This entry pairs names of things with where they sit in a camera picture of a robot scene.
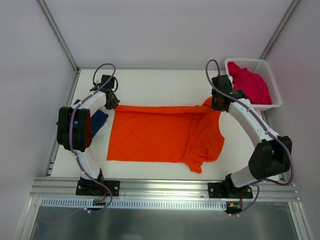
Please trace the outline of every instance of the dark blue fabric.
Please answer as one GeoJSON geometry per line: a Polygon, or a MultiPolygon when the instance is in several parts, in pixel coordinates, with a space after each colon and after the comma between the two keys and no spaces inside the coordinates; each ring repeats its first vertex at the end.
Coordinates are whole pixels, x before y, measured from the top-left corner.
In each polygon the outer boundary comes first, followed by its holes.
{"type": "MultiPolygon", "coordinates": [[[[78,99],[74,102],[74,104],[77,104],[79,102],[80,100],[78,99]]],[[[93,136],[95,136],[97,132],[100,130],[100,128],[105,124],[108,117],[108,114],[104,113],[99,109],[93,114],[93,116],[91,117],[93,136]]]]}

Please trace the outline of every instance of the orange cloth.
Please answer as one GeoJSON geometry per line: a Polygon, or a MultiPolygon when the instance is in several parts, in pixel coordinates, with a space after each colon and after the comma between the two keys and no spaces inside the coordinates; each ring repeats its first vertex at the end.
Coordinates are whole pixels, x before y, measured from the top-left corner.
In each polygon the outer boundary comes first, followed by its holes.
{"type": "Polygon", "coordinates": [[[211,97],[202,106],[126,106],[115,109],[108,160],[185,163],[201,173],[215,161],[225,138],[211,97]]]}

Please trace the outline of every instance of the white laundry basket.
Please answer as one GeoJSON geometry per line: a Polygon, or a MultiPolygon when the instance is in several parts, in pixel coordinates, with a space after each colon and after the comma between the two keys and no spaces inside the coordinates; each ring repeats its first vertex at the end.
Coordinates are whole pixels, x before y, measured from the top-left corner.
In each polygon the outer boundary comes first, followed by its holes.
{"type": "Polygon", "coordinates": [[[268,63],[262,59],[255,58],[227,58],[224,61],[226,74],[229,75],[228,63],[234,62],[240,68],[247,68],[250,72],[259,74],[269,88],[269,94],[272,100],[271,105],[264,104],[252,104],[252,107],[256,111],[265,111],[270,108],[280,107],[282,104],[281,96],[277,87],[275,77],[269,67],[268,63]]]}

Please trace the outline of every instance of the magenta towel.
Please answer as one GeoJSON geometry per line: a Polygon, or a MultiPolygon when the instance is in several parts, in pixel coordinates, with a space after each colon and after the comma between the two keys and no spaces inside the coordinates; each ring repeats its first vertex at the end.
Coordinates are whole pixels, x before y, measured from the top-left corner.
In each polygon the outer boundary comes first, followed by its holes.
{"type": "Polygon", "coordinates": [[[252,104],[272,104],[269,89],[264,79],[257,73],[241,68],[233,61],[228,62],[229,74],[233,77],[233,90],[241,89],[252,104]]]}

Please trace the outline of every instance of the white table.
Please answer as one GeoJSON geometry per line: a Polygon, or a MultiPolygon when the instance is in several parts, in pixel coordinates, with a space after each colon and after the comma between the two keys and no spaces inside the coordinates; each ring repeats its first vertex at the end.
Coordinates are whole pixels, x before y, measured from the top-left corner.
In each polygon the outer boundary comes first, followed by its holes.
{"type": "MultiPolygon", "coordinates": [[[[99,70],[96,80],[111,70],[99,70]]],[[[93,87],[94,70],[81,70],[72,102],[83,99],[93,87]]],[[[217,75],[211,71],[210,76],[217,75]]],[[[204,70],[117,70],[119,88],[115,93],[120,104],[132,106],[194,106],[211,96],[204,70]]],[[[91,144],[97,164],[105,178],[161,180],[223,180],[229,173],[248,165],[254,147],[240,124],[226,112],[219,119],[225,138],[219,158],[205,162],[202,173],[191,172],[184,163],[107,161],[114,111],[109,111],[108,126],[98,133],[91,144]]],[[[59,146],[51,177],[80,177],[75,159],[59,146]]]]}

